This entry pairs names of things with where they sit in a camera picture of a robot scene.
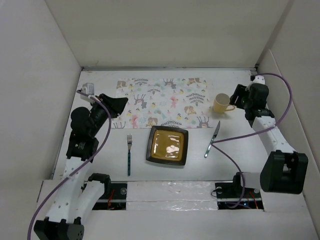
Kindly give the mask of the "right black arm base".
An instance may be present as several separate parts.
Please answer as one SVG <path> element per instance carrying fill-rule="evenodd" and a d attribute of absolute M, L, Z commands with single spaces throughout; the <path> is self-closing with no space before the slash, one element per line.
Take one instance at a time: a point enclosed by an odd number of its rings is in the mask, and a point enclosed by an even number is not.
<path fill-rule="evenodd" d="M 216 182 L 211 196 L 216 198 L 218 210 L 264 210 L 261 193 L 254 188 L 243 188 L 239 172 L 232 180 Z"/>

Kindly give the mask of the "yellow ceramic mug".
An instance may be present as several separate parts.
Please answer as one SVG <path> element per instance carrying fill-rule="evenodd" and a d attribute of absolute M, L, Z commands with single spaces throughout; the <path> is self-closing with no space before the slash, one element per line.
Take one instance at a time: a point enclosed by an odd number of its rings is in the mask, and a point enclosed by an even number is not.
<path fill-rule="evenodd" d="M 233 111 L 236 106 L 230 104 L 230 97 L 225 93 L 219 93 L 216 95 L 213 102 L 213 111 L 215 113 L 225 113 Z"/>

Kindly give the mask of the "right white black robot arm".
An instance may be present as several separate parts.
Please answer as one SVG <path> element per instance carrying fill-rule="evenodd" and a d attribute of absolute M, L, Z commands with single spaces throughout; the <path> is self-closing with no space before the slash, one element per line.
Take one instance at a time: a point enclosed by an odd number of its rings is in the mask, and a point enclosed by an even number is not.
<path fill-rule="evenodd" d="M 308 157 L 298 153 L 276 126 L 275 116 L 267 109 L 269 88 L 262 83 L 237 85 L 230 104 L 243 109 L 251 128 L 258 133 L 268 154 L 259 182 L 264 192 L 298 195 L 303 191 Z"/>

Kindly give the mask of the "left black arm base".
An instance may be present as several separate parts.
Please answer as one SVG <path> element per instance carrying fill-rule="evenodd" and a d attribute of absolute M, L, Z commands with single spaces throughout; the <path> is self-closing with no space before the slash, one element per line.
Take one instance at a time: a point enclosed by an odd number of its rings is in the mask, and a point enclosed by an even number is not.
<path fill-rule="evenodd" d="M 126 210 L 127 208 L 127 193 L 128 183 L 121 181 L 114 181 L 111 183 L 110 190 L 101 196 L 95 205 L 93 210 Z"/>

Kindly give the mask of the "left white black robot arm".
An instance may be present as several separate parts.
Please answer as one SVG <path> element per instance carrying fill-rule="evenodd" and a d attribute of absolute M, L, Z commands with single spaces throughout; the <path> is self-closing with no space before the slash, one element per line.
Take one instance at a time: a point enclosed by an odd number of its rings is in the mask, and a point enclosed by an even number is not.
<path fill-rule="evenodd" d="M 128 98 L 112 98 L 81 93 L 91 109 L 77 107 L 71 114 L 71 133 L 66 152 L 62 181 L 48 194 L 31 219 L 27 239 L 34 232 L 40 240 L 81 240 L 84 223 L 99 198 L 107 198 L 111 192 L 108 174 L 93 173 L 86 177 L 95 156 L 108 140 L 99 142 L 96 134 L 105 122 L 120 116 Z"/>

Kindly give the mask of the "floral patterned cloth napkin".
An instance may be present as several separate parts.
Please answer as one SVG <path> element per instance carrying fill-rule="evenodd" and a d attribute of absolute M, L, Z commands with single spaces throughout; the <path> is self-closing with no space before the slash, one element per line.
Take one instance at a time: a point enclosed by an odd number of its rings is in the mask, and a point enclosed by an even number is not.
<path fill-rule="evenodd" d="M 115 96 L 126 97 L 128 102 L 123 113 L 113 119 L 114 129 L 214 126 L 203 78 L 123 78 L 117 82 Z"/>

